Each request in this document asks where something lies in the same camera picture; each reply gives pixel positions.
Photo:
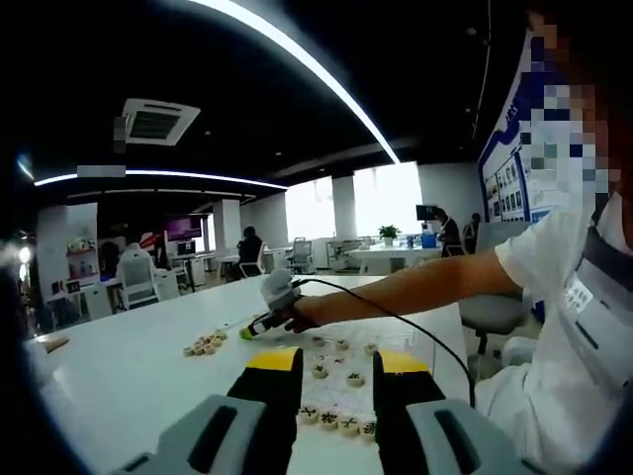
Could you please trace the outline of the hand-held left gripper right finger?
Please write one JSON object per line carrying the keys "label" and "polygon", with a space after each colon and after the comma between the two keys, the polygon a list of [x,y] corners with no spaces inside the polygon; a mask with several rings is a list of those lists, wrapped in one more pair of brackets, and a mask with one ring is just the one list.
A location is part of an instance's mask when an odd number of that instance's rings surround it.
{"label": "hand-held left gripper right finger", "polygon": [[375,440],[386,474],[540,474],[496,425],[447,399],[408,353],[373,353]]}

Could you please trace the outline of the person's right hand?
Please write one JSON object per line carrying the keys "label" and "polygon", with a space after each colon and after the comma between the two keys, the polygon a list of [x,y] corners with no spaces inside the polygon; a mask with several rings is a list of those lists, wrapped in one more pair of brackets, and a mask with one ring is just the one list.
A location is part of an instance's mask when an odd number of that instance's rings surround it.
{"label": "person's right hand", "polygon": [[287,312],[288,321],[284,330],[289,333],[302,333],[321,325],[320,307],[317,297],[302,297]]}

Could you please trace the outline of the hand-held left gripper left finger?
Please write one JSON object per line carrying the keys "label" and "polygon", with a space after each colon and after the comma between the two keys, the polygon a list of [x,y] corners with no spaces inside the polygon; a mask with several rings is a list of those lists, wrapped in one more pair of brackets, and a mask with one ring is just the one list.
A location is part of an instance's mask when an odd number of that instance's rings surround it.
{"label": "hand-held left gripper left finger", "polygon": [[225,395],[212,395],[165,430],[125,474],[284,474],[297,438],[303,350],[255,355]]}

